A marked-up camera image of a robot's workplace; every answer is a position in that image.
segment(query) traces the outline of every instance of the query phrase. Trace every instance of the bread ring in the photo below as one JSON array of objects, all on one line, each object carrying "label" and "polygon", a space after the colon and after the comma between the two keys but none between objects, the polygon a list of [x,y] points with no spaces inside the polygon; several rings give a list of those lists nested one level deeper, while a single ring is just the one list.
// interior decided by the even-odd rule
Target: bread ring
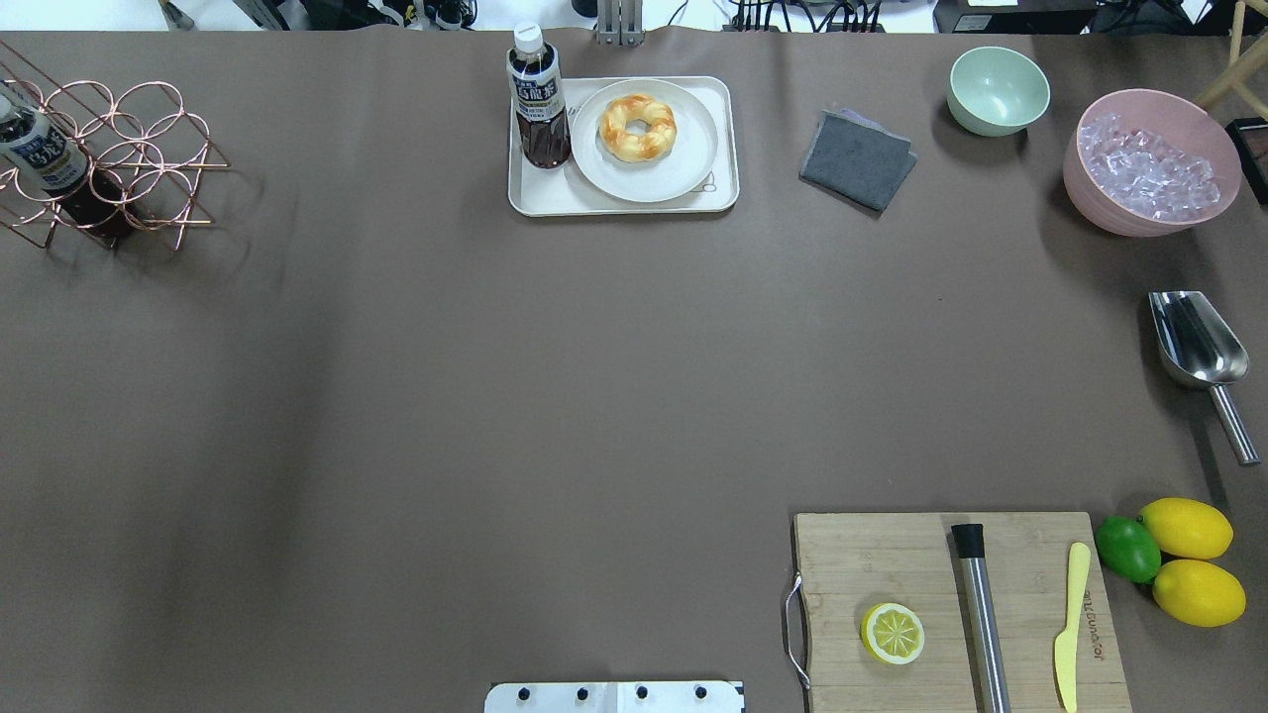
[{"label": "bread ring", "polygon": [[[630,122],[647,123],[647,133],[631,133]],[[647,94],[630,94],[612,100],[598,119],[598,136],[614,156],[626,162],[650,161],[673,148],[678,124],[673,109]]]}]

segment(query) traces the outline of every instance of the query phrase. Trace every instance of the white plate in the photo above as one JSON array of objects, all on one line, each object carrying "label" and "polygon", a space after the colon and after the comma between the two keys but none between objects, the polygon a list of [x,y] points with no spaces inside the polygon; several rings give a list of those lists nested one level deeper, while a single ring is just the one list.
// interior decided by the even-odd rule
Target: white plate
[{"label": "white plate", "polygon": [[[607,150],[598,119],[607,104],[628,94],[649,94],[673,109],[678,137],[673,148],[653,161],[628,164]],[[718,155],[718,129],[709,109],[676,84],[630,79],[596,91],[572,121],[572,156],[600,190],[637,203],[659,203],[700,185]]]}]

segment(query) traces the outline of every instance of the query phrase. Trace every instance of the plastic knife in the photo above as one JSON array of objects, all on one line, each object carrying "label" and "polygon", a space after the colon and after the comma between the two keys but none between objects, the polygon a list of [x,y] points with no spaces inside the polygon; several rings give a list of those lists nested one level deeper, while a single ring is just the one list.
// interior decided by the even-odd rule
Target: plastic knife
[{"label": "plastic knife", "polygon": [[1061,705],[1069,713],[1079,709],[1075,690],[1077,660],[1079,648],[1079,623],[1083,612],[1083,594],[1088,587],[1088,567],[1092,565],[1092,551],[1082,542],[1070,546],[1070,563],[1065,572],[1065,629],[1056,634],[1052,643],[1052,662],[1056,666],[1056,689],[1061,694]]}]

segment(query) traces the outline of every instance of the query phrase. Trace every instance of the black box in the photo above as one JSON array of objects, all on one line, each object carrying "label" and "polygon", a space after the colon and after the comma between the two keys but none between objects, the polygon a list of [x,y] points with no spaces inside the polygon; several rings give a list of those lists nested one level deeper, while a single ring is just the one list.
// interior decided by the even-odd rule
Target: black box
[{"label": "black box", "polygon": [[938,32],[984,34],[1079,34],[1097,14],[1097,0],[938,0]]},{"label": "black box", "polygon": [[1268,206],[1268,121],[1236,119],[1225,127],[1241,157],[1241,173],[1260,206]]}]

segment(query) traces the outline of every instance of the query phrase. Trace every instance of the ice scoop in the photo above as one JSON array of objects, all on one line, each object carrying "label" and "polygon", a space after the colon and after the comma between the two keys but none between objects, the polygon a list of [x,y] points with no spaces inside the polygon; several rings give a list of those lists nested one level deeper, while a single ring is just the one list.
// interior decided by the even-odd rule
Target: ice scoop
[{"label": "ice scoop", "polygon": [[1167,373],[1182,386],[1208,389],[1238,462],[1259,463],[1229,395],[1229,384],[1246,376],[1250,368],[1250,358],[1238,336],[1201,292],[1150,292],[1149,307]]}]

